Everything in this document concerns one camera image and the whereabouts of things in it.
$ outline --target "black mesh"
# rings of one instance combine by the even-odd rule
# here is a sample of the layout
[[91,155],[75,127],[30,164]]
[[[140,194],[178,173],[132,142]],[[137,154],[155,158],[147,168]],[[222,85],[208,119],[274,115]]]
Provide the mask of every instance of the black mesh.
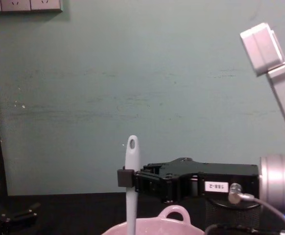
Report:
[[[258,228],[260,223],[260,206],[256,206],[256,204],[248,204],[248,206],[234,208],[231,205],[231,208],[227,208],[225,206],[220,206],[217,203],[206,200],[206,225],[208,227],[211,224],[231,224],[237,225],[240,224],[246,227]],[[229,231],[218,231],[214,230],[211,234],[229,234],[229,235],[237,235],[243,234],[239,232],[229,232]]]

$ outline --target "painted wall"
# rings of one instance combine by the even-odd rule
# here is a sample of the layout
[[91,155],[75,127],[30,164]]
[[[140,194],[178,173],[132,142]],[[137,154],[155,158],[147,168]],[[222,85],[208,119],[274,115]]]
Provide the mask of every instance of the painted wall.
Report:
[[127,138],[143,164],[258,164],[285,124],[239,34],[285,53],[285,1],[67,0],[0,16],[0,132],[10,195],[122,191]]

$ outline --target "white label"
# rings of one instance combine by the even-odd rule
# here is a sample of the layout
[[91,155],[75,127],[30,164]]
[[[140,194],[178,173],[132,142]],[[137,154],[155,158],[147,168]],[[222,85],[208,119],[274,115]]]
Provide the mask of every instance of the white label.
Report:
[[206,192],[229,192],[229,183],[227,182],[205,182]]

